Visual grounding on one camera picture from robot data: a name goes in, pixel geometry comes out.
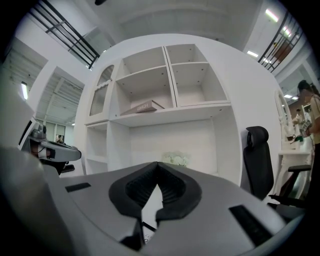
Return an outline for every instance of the person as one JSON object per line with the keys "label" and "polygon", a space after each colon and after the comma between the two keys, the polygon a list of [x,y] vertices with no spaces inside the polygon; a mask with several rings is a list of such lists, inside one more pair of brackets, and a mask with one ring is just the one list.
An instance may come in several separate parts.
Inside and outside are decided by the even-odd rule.
{"label": "person", "polygon": [[302,134],[304,119],[303,119],[303,117],[301,115],[301,109],[300,108],[296,109],[296,116],[292,120],[292,122],[293,122],[294,125],[299,125],[299,132],[300,132],[300,134]]}
{"label": "person", "polygon": [[57,143],[59,143],[59,144],[63,144],[64,143],[63,140],[62,140],[62,136],[61,135],[58,136]]}
{"label": "person", "polygon": [[311,112],[310,117],[312,125],[305,131],[308,136],[313,134],[314,142],[314,161],[312,167],[311,179],[319,178],[320,169],[320,97],[316,95],[312,87],[302,80],[298,84],[299,97],[304,100],[305,103],[310,103]]}
{"label": "person", "polygon": [[318,95],[320,97],[319,91],[315,85],[311,85],[311,89],[315,95]]}

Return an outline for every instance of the black slot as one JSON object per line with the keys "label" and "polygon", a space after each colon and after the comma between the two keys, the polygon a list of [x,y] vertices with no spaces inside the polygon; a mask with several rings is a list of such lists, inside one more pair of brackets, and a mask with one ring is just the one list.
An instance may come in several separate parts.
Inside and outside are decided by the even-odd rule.
{"label": "black slot", "polygon": [[31,122],[31,120],[30,120],[29,123],[28,123],[28,125],[27,125],[26,128],[24,129],[23,134],[22,134],[22,136],[21,136],[21,138],[20,138],[19,146],[20,146],[20,144],[21,144],[24,136],[26,135],[26,132],[28,131],[29,127],[31,126],[31,124],[32,124],[32,122]]}
{"label": "black slot", "polygon": [[148,223],[145,223],[144,221],[142,222],[142,226],[146,227],[148,230],[151,230],[152,232],[157,231],[156,228],[154,228],[153,226],[150,226]]}
{"label": "black slot", "polygon": [[263,244],[272,237],[243,205],[231,207],[229,210],[255,246]]}
{"label": "black slot", "polygon": [[84,183],[79,183],[76,185],[66,186],[65,189],[68,193],[70,193],[70,192],[77,191],[77,190],[83,190],[83,189],[86,189],[89,187],[91,187],[91,185],[87,182],[84,182]]}

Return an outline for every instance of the gray plastic panel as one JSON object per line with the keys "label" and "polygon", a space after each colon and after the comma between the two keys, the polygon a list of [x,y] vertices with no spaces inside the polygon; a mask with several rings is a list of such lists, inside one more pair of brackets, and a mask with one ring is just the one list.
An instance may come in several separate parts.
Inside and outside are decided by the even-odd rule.
{"label": "gray plastic panel", "polygon": [[9,205],[52,251],[79,256],[140,255],[82,214],[55,168],[16,148],[0,148],[0,159],[0,185]]}
{"label": "gray plastic panel", "polygon": [[43,147],[55,150],[55,156],[51,158],[52,162],[76,161],[81,158],[81,152],[76,147],[58,144],[47,139],[40,144]]}
{"label": "gray plastic panel", "polygon": [[121,241],[133,234],[137,219],[121,215],[109,198],[109,188],[116,180],[149,165],[144,163],[129,168],[78,177],[61,178],[64,186],[89,183],[91,186],[69,195],[82,213],[103,232]]}
{"label": "gray plastic panel", "polygon": [[272,235],[285,226],[273,209],[232,182],[185,167],[166,165],[195,179],[201,186],[202,198],[185,218],[161,221],[152,239],[141,249],[143,254],[229,256],[254,249],[229,211],[230,207],[238,205],[244,205]]}

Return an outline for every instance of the ceiling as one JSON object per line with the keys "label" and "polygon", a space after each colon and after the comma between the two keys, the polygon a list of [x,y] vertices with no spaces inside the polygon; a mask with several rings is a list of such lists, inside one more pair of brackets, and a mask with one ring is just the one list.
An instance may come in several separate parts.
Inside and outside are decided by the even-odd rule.
{"label": "ceiling", "polygon": [[[21,42],[15,40],[12,45],[3,68],[9,72],[12,86],[21,87],[21,82],[25,82],[30,92],[45,62]],[[35,117],[58,124],[73,124],[82,90],[78,85],[54,73],[41,96]]]}
{"label": "ceiling", "polygon": [[233,46],[231,41],[248,40],[263,0],[107,0],[99,6],[93,0],[73,2],[111,45],[139,36],[179,33]]}
{"label": "ceiling", "polygon": [[225,0],[110,0],[108,4],[129,38],[181,33],[225,39]]}

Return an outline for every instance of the white vanity table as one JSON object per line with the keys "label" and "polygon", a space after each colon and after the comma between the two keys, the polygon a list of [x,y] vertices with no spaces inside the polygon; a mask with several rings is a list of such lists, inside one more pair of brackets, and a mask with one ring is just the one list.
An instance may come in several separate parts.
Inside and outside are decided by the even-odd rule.
{"label": "white vanity table", "polygon": [[[275,102],[279,113],[282,136],[282,150],[279,152],[279,156],[281,158],[281,168],[277,179],[275,180],[275,187],[273,191],[273,193],[278,196],[280,195],[281,187],[291,176],[291,173],[288,172],[289,167],[312,164],[313,142],[310,137],[305,137],[303,138],[303,143],[295,142],[292,147],[287,137],[293,135],[295,129],[293,127],[289,106],[280,90],[275,92]],[[297,199],[302,195],[309,178],[310,171],[302,171],[299,174],[298,191],[295,196]]]}

